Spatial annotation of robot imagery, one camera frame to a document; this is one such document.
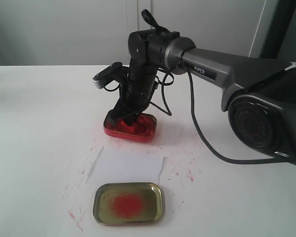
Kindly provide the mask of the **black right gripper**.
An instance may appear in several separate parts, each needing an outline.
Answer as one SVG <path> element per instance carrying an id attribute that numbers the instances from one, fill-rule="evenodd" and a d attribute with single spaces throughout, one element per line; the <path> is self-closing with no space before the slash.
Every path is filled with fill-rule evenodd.
<path id="1" fill-rule="evenodd" d="M 151 100 L 158 67 L 131 61 L 128 76 L 122 82 L 120 98 L 107 114 L 107 122 L 116 123 L 124 118 L 124 123 L 132 126 Z"/>

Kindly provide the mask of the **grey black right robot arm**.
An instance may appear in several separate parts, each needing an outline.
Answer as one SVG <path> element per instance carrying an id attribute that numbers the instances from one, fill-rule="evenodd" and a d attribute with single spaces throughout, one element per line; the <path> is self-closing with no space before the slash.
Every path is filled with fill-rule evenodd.
<path id="1" fill-rule="evenodd" d="M 277 59 L 258 59 L 199 49 L 178 32 L 165 29 L 132 32 L 128 38 L 130 65 L 114 63 L 106 83 L 119 84 L 119 99 L 104 120 L 104 127 L 136 134 L 138 120 L 158 87 L 157 71 L 198 76 L 222 90 L 222 111 L 249 148 L 266 159 L 227 158 L 213 146 L 219 159 L 233 164 L 291 163 L 296 165 L 296 66 Z"/>

